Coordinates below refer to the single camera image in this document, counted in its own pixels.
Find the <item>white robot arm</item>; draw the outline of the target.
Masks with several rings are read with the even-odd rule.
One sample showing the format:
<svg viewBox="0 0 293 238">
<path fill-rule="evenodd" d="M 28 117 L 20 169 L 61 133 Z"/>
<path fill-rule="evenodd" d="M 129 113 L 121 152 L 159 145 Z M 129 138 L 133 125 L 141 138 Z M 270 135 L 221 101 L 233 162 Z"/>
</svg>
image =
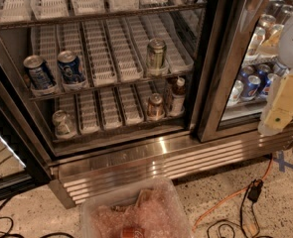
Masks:
<svg viewBox="0 0 293 238">
<path fill-rule="evenodd" d="M 278 44 L 278 60 L 290 72 L 275 79 L 262 110 L 258 132 L 264 136 L 281 133 L 293 119 L 293 15 L 285 23 Z"/>
</svg>

